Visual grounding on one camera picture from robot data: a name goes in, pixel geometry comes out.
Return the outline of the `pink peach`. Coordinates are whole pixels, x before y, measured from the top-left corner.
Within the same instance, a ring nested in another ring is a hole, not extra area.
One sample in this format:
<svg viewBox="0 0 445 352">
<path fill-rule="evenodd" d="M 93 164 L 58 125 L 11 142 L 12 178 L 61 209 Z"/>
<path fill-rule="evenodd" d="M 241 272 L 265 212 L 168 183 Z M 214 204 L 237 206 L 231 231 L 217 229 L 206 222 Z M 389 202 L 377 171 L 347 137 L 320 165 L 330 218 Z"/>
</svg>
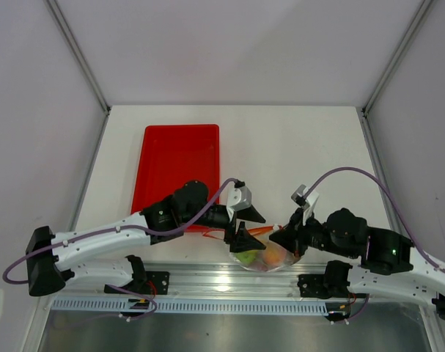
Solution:
<svg viewBox="0 0 445 352">
<path fill-rule="evenodd" d="M 277 267 L 284 262 L 285 251 L 277 247 L 266 248 L 262 252 L 262 259 L 267 266 Z"/>
</svg>

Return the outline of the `clear zip top bag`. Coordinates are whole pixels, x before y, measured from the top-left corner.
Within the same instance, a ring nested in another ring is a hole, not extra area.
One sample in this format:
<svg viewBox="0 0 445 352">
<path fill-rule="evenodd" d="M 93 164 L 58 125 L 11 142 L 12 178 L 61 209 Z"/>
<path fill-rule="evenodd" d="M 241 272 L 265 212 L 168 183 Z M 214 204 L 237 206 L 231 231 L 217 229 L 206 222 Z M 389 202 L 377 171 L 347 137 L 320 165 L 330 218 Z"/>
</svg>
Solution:
<svg viewBox="0 0 445 352">
<path fill-rule="evenodd" d="M 242 230 L 235 234 L 232 242 L 224 240 L 221 230 L 206 230 L 202 236 L 223 243 L 231 260 L 247 271 L 280 271 L 296 264 L 303 257 L 297 252 L 289 252 L 270 239 L 275 231 L 283 230 L 283 226 L 270 224 L 250 228 L 244 221 L 239 225 Z"/>
</svg>

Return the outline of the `green apple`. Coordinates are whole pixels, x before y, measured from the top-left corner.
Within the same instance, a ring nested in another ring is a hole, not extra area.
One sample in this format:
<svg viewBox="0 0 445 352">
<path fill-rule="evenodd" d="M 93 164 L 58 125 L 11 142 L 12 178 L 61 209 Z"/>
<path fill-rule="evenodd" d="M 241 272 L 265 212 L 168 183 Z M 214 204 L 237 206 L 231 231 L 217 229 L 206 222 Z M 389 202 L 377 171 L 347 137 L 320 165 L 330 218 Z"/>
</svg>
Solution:
<svg viewBox="0 0 445 352">
<path fill-rule="evenodd" d="M 235 258 L 244 266 L 250 266 L 256 259 L 259 250 L 234 253 Z"/>
</svg>

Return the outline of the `red plastic tray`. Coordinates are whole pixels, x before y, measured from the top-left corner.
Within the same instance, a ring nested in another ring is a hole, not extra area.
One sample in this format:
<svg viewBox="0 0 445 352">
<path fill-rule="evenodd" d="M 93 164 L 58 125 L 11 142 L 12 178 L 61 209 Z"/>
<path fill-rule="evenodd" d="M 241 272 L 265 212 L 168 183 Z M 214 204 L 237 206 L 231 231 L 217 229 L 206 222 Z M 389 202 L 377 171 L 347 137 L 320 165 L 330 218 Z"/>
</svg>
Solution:
<svg viewBox="0 0 445 352">
<path fill-rule="evenodd" d="M 164 200 L 191 180 L 207 186 L 208 198 L 219 189 L 219 127 L 216 124 L 147 126 L 131 212 Z"/>
</svg>

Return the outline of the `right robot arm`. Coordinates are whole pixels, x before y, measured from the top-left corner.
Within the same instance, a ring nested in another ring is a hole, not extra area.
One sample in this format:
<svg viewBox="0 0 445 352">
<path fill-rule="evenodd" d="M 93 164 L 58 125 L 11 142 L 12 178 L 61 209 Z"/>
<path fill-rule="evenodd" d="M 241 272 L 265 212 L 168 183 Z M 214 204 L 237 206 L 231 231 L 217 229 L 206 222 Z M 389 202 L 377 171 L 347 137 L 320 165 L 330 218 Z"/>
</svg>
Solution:
<svg viewBox="0 0 445 352">
<path fill-rule="evenodd" d="M 270 241 L 294 257 L 313 248 L 359 262 L 330 260 L 323 274 L 301 274 L 302 297 L 384 296 L 430 306 L 445 320 L 445 264 L 424 257 L 409 238 L 371 227 L 347 208 L 335 211 L 324 223 L 314 216 L 304 219 L 303 214 L 297 210 Z"/>
</svg>

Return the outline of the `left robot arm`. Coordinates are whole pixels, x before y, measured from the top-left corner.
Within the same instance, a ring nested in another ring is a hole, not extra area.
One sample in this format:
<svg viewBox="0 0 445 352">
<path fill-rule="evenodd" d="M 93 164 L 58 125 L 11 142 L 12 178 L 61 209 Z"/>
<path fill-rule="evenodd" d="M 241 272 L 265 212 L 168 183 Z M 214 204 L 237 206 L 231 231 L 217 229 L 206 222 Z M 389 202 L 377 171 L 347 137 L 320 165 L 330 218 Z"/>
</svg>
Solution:
<svg viewBox="0 0 445 352">
<path fill-rule="evenodd" d="M 95 258 L 115 250 L 171 241 L 192 225 L 224 232 L 224 242 L 232 253 L 264 249 L 244 223 L 264 224 L 266 220 L 252 205 L 246 184 L 239 180 L 233 183 L 225 205 L 216 203 L 203 182 L 191 180 L 160 202 L 113 224 L 81 232 L 38 227 L 26 247 L 29 295 L 48 296 L 80 282 L 98 283 L 108 293 L 121 288 L 139 293 L 146 286 L 147 273 L 137 256 L 128 255 L 111 268 L 95 263 Z"/>
</svg>

